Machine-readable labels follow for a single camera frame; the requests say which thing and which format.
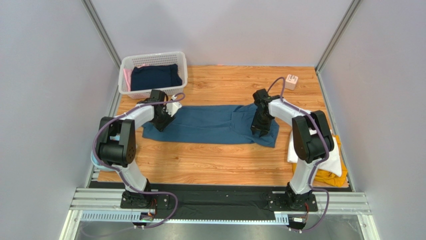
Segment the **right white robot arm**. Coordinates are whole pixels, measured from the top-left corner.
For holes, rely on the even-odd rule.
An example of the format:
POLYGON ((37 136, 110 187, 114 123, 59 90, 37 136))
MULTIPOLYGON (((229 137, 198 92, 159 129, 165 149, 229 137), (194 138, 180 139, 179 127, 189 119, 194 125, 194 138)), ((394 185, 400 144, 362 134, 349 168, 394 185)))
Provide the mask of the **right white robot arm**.
POLYGON ((267 135, 276 118, 292 127, 297 166, 278 200, 286 210, 306 210, 312 202, 312 183, 319 164, 328 160, 335 146, 327 117, 321 110, 307 111, 279 95, 270 96, 266 89, 257 90, 253 99, 256 111, 250 127, 252 134, 267 135))

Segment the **teal blue t shirt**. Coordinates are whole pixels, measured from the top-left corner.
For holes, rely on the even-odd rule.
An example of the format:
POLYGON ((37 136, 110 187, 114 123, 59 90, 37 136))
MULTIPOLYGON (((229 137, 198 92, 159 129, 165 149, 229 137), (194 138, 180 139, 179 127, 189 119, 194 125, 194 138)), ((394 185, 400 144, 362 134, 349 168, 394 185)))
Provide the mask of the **teal blue t shirt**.
POLYGON ((258 144, 274 148, 279 125, 272 121, 270 131, 260 137, 253 134, 251 124, 257 106, 207 105, 183 106, 174 115, 175 119, 163 130, 157 130, 150 122, 145 123, 142 137, 159 142, 196 144, 258 144))

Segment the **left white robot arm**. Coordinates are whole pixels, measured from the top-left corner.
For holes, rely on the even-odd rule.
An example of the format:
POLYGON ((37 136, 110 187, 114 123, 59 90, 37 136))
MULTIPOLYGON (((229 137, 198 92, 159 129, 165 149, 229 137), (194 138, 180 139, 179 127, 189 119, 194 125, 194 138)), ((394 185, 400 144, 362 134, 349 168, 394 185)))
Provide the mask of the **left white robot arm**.
POLYGON ((156 194, 152 193, 149 180, 141 173, 135 161, 136 129, 152 123, 164 130, 174 119, 178 99, 169 100, 159 89, 151 91, 131 110, 116 117, 103 117, 92 144, 92 159, 108 170, 116 172, 124 183, 121 208, 152 208, 156 206, 156 194))

